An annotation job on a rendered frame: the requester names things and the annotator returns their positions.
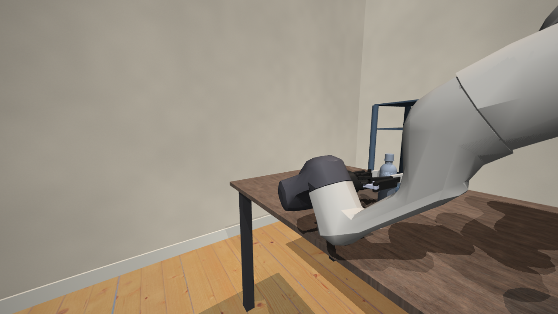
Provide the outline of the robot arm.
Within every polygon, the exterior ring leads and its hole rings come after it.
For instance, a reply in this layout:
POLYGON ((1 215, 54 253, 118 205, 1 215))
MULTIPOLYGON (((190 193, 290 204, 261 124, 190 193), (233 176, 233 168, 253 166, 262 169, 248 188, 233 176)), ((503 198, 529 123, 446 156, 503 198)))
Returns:
POLYGON ((558 137, 558 5, 538 32, 455 74, 407 115, 398 191, 363 208, 342 159, 319 156, 279 182, 285 211, 313 209, 320 236, 354 244, 466 193, 483 165, 558 137))

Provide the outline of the dark blue shelving unit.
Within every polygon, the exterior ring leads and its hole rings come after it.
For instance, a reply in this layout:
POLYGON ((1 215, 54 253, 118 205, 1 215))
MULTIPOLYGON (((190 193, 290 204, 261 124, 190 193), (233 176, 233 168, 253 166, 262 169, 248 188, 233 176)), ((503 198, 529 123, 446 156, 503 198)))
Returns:
MULTIPOLYGON (((377 128, 378 125, 378 108, 379 106, 397 106, 397 107, 405 107, 405 113, 403 118, 403 124, 406 121, 407 115, 410 112, 411 107, 418 101, 400 101, 400 102, 389 102, 389 103, 382 103, 378 105, 372 106, 371 109, 371 133, 370 133, 370 147, 369 147, 369 160, 368 160, 368 169, 374 171, 374 161, 375 161, 375 142, 377 136, 377 130, 403 130, 403 129, 389 129, 389 128, 377 128), (406 102, 406 103, 403 103, 406 102), (411 106, 407 106, 411 105, 411 106)), ((402 145, 401 145, 401 154, 399 159, 399 172, 397 174, 403 173, 403 155, 402 155, 402 145)))

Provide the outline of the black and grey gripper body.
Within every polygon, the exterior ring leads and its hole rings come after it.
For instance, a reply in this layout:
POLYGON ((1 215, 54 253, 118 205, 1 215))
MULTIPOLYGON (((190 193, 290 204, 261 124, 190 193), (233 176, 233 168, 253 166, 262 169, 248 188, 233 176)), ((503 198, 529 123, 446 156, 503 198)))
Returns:
POLYGON ((356 192, 358 192, 359 190, 362 189, 367 189, 367 188, 363 188, 363 184, 368 184, 369 180, 368 179, 357 179, 357 176, 351 172, 351 171, 347 171, 351 177, 351 181, 353 181, 354 187, 356 189, 356 192))

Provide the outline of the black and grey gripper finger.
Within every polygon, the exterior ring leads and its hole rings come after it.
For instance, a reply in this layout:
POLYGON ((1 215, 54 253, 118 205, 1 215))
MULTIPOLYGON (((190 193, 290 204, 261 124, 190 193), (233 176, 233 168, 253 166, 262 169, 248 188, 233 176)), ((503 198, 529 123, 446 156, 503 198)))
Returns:
POLYGON ((364 170, 362 170, 362 171, 355 171, 354 174, 356 174, 356 176, 379 177, 379 170, 374 170, 374 171, 372 171, 371 169, 368 169, 367 172, 365 172, 364 170))
POLYGON ((397 187, 402 181, 403 173, 385 177, 358 176, 357 179, 368 179, 368 184, 363 184, 363 188, 371 188, 374 192, 397 187), (384 180, 383 180, 384 179, 384 180))

